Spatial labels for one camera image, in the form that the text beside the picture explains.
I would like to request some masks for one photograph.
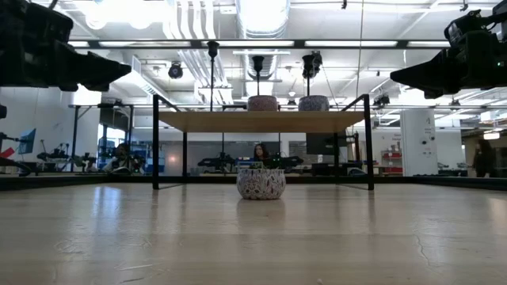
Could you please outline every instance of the wire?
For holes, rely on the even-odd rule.
[[[334,96],[333,89],[331,88],[330,80],[327,77],[326,68],[324,67],[324,63],[322,63],[321,65],[322,65],[322,71],[324,71],[324,76],[326,77],[327,87],[329,87],[330,92],[331,92],[331,96],[333,96],[334,104],[338,108],[338,102],[336,102],[336,97]]]
[[[359,36],[359,59],[357,60],[357,79],[356,79],[356,99],[359,97],[359,78],[361,68],[361,56],[363,55],[363,27],[364,27],[364,0],[361,1],[361,28]],[[352,125],[352,134],[354,133],[354,125]]]
[[[49,4],[49,9],[53,10],[56,7],[56,3],[58,3],[58,0],[52,0],[51,4]]]

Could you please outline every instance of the person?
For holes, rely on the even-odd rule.
[[[491,177],[494,171],[493,148],[485,139],[480,139],[475,147],[474,165],[476,177]]]
[[[264,143],[258,143],[253,149],[253,159],[256,162],[262,162],[269,158],[269,152]]]
[[[115,149],[115,157],[111,159],[111,161],[102,168],[105,172],[112,172],[115,169],[119,169],[120,167],[126,167],[132,171],[132,163],[130,161],[130,148],[127,143],[122,142]]]

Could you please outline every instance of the gray patterned pot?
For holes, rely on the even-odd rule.
[[[330,101],[323,95],[310,95],[299,99],[300,111],[329,111]]]

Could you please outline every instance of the patterned pot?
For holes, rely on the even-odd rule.
[[[278,111],[278,102],[274,96],[252,96],[248,98],[247,108],[248,111]]]
[[[329,111],[330,101],[323,95],[310,95],[299,99],[300,111]]]
[[[285,190],[282,169],[240,169],[236,180],[239,194],[248,200],[276,200]]]

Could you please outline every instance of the shelf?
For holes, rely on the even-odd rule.
[[[333,133],[364,119],[362,112],[161,112],[160,120],[185,132]]]

